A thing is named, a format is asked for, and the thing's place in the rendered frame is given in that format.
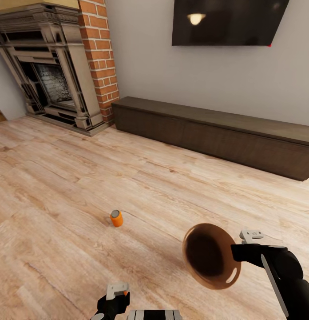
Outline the trash can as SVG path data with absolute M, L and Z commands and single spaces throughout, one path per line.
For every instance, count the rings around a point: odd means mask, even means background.
M 233 258 L 232 244 L 236 243 L 231 235 L 215 224 L 200 223 L 191 227 L 182 243 L 182 256 L 187 270 L 208 289 L 222 291 L 232 287 L 242 269 L 242 262 Z M 227 283 L 235 268 L 235 277 Z

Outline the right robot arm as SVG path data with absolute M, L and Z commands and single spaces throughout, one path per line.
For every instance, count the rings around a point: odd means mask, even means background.
M 260 230 L 241 231 L 241 244 L 232 244 L 233 258 L 265 269 L 287 320 L 309 320 L 309 282 L 297 257 L 284 246 L 255 244 Z

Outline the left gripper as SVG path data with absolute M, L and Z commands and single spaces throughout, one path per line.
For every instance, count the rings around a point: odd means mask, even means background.
M 101 310 L 105 306 L 110 306 L 114 312 L 114 317 L 116 317 L 117 314 L 125 313 L 128 305 L 130 305 L 130 292 L 127 295 L 115 296 L 112 300 L 106 300 L 106 296 L 100 298 L 97 309 Z

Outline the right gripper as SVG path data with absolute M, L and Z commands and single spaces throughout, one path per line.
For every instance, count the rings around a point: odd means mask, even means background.
M 260 246 L 260 244 L 232 244 L 231 249 L 234 260 L 237 262 L 247 261 L 256 265 L 252 259 L 251 252 L 252 249 L 257 246 Z

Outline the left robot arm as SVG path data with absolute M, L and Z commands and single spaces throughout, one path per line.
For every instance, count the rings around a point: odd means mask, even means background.
M 130 305 L 130 292 L 120 296 L 114 293 L 128 290 L 127 282 L 108 285 L 106 296 L 100 298 L 97 303 L 98 311 L 90 320 L 114 320 L 117 314 L 125 313 L 126 306 Z

